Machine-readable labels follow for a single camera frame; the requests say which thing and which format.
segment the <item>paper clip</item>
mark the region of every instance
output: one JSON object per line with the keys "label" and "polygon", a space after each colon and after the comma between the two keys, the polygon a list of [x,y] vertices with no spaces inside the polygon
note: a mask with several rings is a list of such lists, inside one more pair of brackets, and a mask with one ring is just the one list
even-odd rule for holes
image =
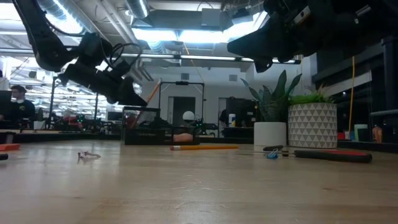
{"label": "paper clip", "polygon": [[278,159],[278,149],[272,150],[272,152],[267,155],[267,159]]}

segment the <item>computer monitor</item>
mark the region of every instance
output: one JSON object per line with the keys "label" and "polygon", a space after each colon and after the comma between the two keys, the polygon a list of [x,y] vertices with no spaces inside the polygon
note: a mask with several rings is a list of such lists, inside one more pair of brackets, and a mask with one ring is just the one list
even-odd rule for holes
{"label": "computer monitor", "polygon": [[11,91],[0,90],[0,114],[9,115],[11,112]]}
{"label": "computer monitor", "polygon": [[123,113],[122,112],[108,112],[108,121],[122,121]]}

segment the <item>robotic arm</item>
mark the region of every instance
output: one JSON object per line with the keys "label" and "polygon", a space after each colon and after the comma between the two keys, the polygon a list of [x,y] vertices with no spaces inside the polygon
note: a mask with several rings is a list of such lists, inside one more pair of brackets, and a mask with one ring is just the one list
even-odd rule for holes
{"label": "robotic arm", "polygon": [[228,51],[255,61],[264,72],[272,59],[286,62],[321,49],[350,55],[398,31],[396,0],[265,0],[269,20],[261,29],[228,44]]}
{"label": "robotic arm", "polygon": [[58,76],[64,85],[73,80],[107,97],[109,103],[122,105],[147,106],[133,89],[132,77],[123,78],[131,65],[122,61],[109,71],[99,71],[95,67],[107,57],[112,56],[112,45],[97,36],[86,33],[79,46],[68,50],[53,33],[45,12],[36,0],[12,0],[26,28],[29,43],[32,46],[37,63],[45,70],[61,72],[61,68],[74,58],[75,64],[68,65],[65,73]]}

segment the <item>black wire cage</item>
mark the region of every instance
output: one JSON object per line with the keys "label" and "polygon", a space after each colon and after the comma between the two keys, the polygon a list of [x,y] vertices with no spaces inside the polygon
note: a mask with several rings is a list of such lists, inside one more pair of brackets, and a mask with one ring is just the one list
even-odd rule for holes
{"label": "black wire cage", "polygon": [[[160,118],[160,109],[125,106],[121,140],[125,145],[196,145],[200,143],[196,127],[173,127]],[[191,141],[178,141],[181,134]]]}

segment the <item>ceiling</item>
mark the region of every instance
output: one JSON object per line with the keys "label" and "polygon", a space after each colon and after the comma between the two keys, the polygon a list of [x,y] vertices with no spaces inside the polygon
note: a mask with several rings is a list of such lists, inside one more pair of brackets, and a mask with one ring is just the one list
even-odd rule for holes
{"label": "ceiling", "polygon": [[[209,2],[200,2],[192,0],[174,0],[174,1],[161,1],[161,0],[149,0],[147,3],[149,5],[150,13],[148,18],[152,18],[152,22],[159,24],[158,20],[161,20],[161,16],[178,14],[179,11],[185,14],[186,17],[180,17],[181,21],[189,21],[191,15],[197,17],[198,13],[201,14],[202,10],[207,9],[217,9],[223,16],[227,18],[227,23],[229,25],[222,25],[216,28],[203,27],[203,31],[209,31],[208,33],[194,33],[189,36],[190,29],[178,29],[178,24],[169,24],[173,26],[167,29],[165,26],[168,24],[163,23],[161,29],[159,27],[140,27],[139,24],[142,22],[139,19],[132,19],[131,13],[128,11],[125,0],[42,0],[43,2],[54,1],[58,5],[63,6],[65,4],[65,12],[69,9],[73,9],[72,15],[69,14],[68,20],[60,21],[56,17],[49,15],[48,19],[58,26],[58,28],[64,30],[65,32],[79,32],[82,29],[80,24],[81,18],[85,24],[89,24],[91,31],[101,34],[105,39],[109,40],[112,44],[117,43],[128,43],[129,39],[138,39],[138,42],[144,48],[145,53],[157,53],[157,54],[191,54],[191,55],[211,55],[211,56],[224,56],[224,57],[235,57],[229,53],[226,49],[227,41],[237,38],[240,35],[245,35],[248,32],[258,29],[261,24],[264,23],[265,12],[261,14],[262,11],[262,0],[211,0]],[[8,49],[31,49],[28,38],[26,36],[25,28],[11,3],[8,0],[0,0],[0,48]],[[130,29],[130,34],[123,30],[122,23],[117,20],[116,16],[111,16],[112,14],[109,8],[112,7],[118,12],[118,17],[121,18],[122,23],[125,27]],[[231,23],[231,18],[237,9],[246,7],[250,13],[249,17],[252,17],[253,21],[246,24],[249,29],[242,29],[242,27],[235,26],[241,31],[237,34],[237,31],[233,30],[233,24]],[[169,32],[175,36],[175,39],[166,38],[166,35],[152,35],[142,34],[148,30],[162,30]],[[59,38],[65,45],[78,45],[80,43],[80,38],[68,37],[64,35],[59,35]],[[153,41],[161,42],[164,46],[163,52],[155,52],[151,47]],[[133,49],[126,49],[126,52],[133,52]],[[1,60],[7,61],[7,73],[11,78],[11,85],[23,85],[27,86],[28,94],[27,98],[32,100],[36,107],[41,107],[45,111],[49,109],[50,103],[50,93],[52,77],[55,75],[52,72],[43,71],[35,62],[35,58],[31,54],[2,54]],[[165,78],[170,77],[170,79],[177,79],[180,74],[184,71],[189,71],[192,77],[196,76],[196,79],[201,75],[205,74],[206,82],[220,82],[220,80],[227,79],[228,76],[220,78],[211,78],[216,75],[217,69],[214,68],[229,68],[232,69],[227,71],[227,73],[236,74],[241,77],[243,73],[252,65],[252,63],[247,62],[218,62],[211,60],[162,60],[162,59],[145,59],[143,61],[143,66],[147,68],[150,74],[153,74],[154,78]],[[104,69],[105,64],[102,64],[99,68]],[[37,72],[36,77],[29,77],[30,72]],[[136,86],[136,91],[141,92],[141,88]],[[81,86],[77,86],[76,83],[70,82],[68,86],[58,86],[55,89],[55,99],[54,99],[54,110],[55,112],[70,110],[74,112],[79,112],[86,114],[87,116],[93,116],[95,98],[96,95]],[[112,108],[112,110],[121,110],[123,106],[110,106],[107,104],[104,96],[99,96],[99,117],[105,117],[105,111]]]}

